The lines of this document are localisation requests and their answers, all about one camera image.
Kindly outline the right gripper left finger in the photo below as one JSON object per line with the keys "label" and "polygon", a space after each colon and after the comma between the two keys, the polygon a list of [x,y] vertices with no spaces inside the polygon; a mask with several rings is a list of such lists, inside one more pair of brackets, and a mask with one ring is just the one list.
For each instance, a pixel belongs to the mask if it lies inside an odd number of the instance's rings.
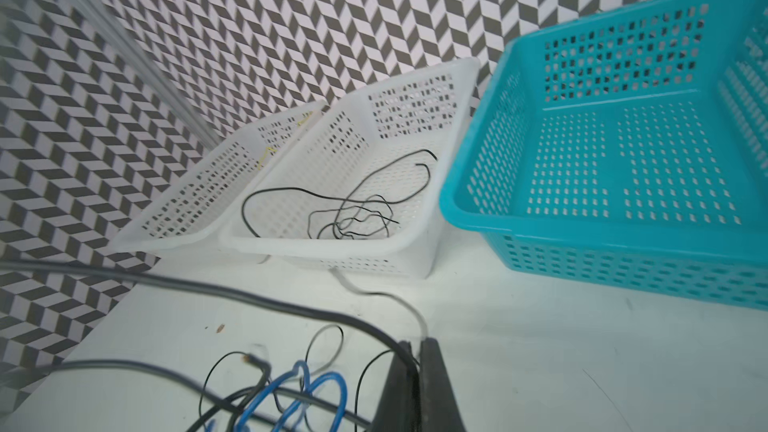
{"label": "right gripper left finger", "polygon": [[420,398],[418,367],[411,368],[395,356],[369,431],[414,432],[419,430]]}

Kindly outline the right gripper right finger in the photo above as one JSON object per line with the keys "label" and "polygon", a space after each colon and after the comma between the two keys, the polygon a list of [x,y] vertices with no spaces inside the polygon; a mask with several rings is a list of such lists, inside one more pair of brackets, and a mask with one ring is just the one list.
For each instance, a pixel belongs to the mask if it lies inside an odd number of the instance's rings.
{"label": "right gripper right finger", "polygon": [[420,346],[420,414],[424,432],[465,432],[439,343],[425,338]]}

